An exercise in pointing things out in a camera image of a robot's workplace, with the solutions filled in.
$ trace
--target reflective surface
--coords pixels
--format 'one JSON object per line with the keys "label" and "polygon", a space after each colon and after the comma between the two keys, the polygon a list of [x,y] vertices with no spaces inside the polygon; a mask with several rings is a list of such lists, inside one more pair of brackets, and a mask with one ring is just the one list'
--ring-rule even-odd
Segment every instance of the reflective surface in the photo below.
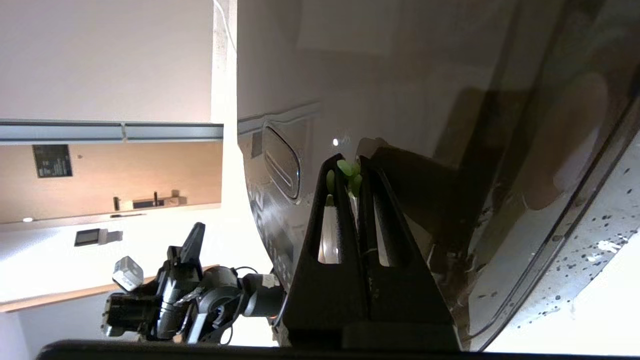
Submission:
{"label": "reflective surface", "polygon": [[[389,178],[463,346],[483,348],[554,255],[542,250],[560,216],[597,190],[576,193],[607,139],[635,118],[633,1],[238,7],[239,143],[283,282],[320,165],[338,152],[366,156]],[[267,127],[295,153],[298,174],[283,147],[265,151]]]}
{"label": "reflective surface", "polygon": [[[640,133],[622,138],[631,143],[582,219],[572,223],[571,211],[560,219],[572,228],[565,244],[551,241],[541,251],[558,250],[553,258],[540,257],[549,262],[547,270],[492,351],[638,355],[637,335],[627,327],[637,323],[640,312],[625,301],[637,294],[629,274],[637,272],[640,254]],[[543,336],[536,336],[539,330]]]}

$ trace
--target white wall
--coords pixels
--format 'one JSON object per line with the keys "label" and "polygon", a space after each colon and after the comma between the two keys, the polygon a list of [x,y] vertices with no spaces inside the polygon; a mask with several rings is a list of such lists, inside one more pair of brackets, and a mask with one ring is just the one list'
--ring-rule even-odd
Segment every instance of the white wall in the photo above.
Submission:
{"label": "white wall", "polygon": [[0,349],[5,359],[32,359],[27,350],[18,313],[0,313]]}
{"label": "white wall", "polygon": [[208,122],[212,9],[0,1],[0,119]]}
{"label": "white wall", "polygon": [[[203,265],[258,266],[271,269],[253,220],[228,221],[223,209],[185,211],[170,216],[135,217],[117,222],[0,234],[0,302],[109,284],[113,265],[129,255],[155,275],[169,245],[182,245],[193,224],[206,226]],[[106,228],[123,231],[123,240],[74,247],[76,231]],[[37,286],[25,286],[26,281]]]}
{"label": "white wall", "polygon": [[19,319],[29,359],[34,359],[43,346],[59,340],[135,341],[134,333],[109,338],[100,331],[108,295],[94,295],[12,313]]}

